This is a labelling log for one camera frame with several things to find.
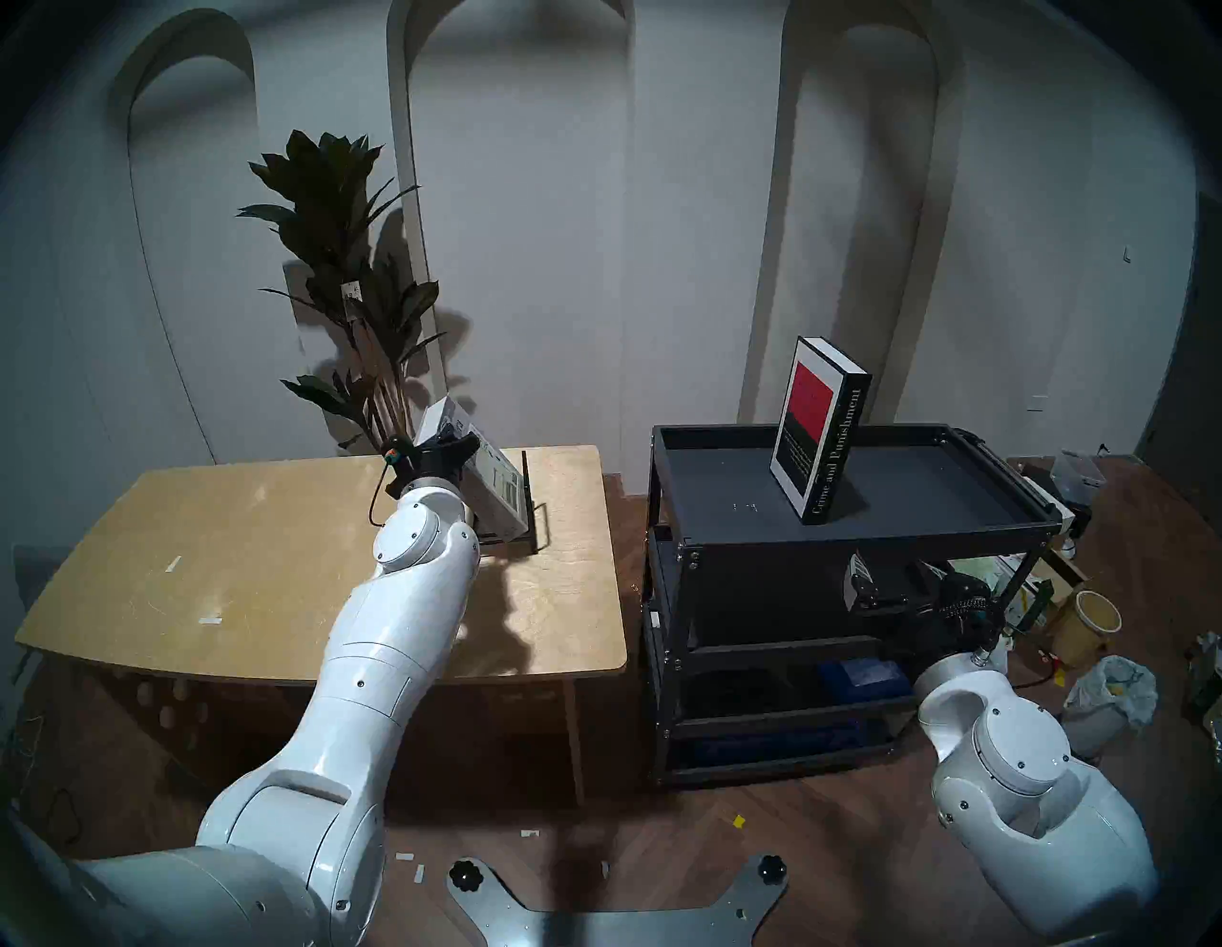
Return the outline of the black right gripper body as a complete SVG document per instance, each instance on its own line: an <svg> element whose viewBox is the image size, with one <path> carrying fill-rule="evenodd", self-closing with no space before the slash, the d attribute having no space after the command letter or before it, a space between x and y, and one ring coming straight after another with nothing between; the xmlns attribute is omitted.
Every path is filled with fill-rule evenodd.
<svg viewBox="0 0 1222 947"><path fill-rule="evenodd" d="M987 657L1000 644L1000 607L987 590L967 590L949 600L907 599L858 604L864 632L876 638L888 661L938 661L957 654Z"/></svg>

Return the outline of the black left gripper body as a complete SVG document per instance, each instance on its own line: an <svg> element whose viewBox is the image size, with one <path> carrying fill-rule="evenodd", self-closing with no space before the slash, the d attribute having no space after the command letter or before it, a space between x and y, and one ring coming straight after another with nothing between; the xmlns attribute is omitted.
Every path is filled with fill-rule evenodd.
<svg viewBox="0 0 1222 947"><path fill-rule="evenodd" d="M433 446L385 445L385 466L393 470L393 480L385 486L392 499L411 490L418 480L442 480L457 488L467 459L434 459Z"/></svg>

